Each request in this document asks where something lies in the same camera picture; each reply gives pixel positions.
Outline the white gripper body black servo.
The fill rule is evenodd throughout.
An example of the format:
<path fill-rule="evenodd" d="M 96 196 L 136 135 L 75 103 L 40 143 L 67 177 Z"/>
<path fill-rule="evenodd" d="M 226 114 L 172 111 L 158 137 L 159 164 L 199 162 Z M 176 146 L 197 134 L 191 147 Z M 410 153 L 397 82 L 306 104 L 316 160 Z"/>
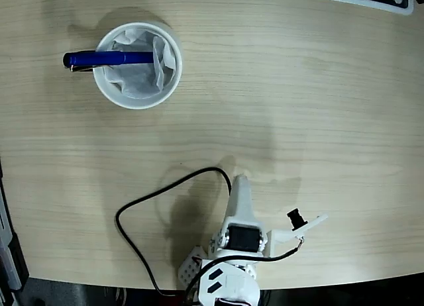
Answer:
<path fill-rule="evenodd" d="M 225 256 L 252 256 L 263 257 L 260 251 L 260 233 L 255 231 L 236 231 L 229 233 L 229 240 L 225 233 L 213 235 L 208 247 L 208 257 L 211 259 Z"/>

